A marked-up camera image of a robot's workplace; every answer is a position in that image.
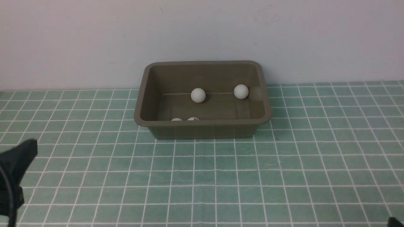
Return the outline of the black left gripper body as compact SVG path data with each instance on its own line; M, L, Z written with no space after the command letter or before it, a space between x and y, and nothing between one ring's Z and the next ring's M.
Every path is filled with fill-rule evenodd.
M25 203L25 197L23 188L21 187L23 177L17 177L15 180L15 205L14 205L14 214L15 216L18 214L19 208ZM0 213L3 216L10 217L10 192L6 186L6 183L3 178L1 178L1 189L0 189Z

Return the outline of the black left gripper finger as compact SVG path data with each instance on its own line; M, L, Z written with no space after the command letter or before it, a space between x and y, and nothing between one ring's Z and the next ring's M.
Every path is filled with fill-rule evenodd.
M2 152L0 160L1 164L3 164L3 169L9 171L13 182L20 185L26 171L37 154L37 140L27 139L19 145Z

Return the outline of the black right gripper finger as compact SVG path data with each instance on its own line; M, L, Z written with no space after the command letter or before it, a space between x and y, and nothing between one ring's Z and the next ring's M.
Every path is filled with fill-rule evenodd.
M404 227L404 224L395 217L388 218L388 227Z

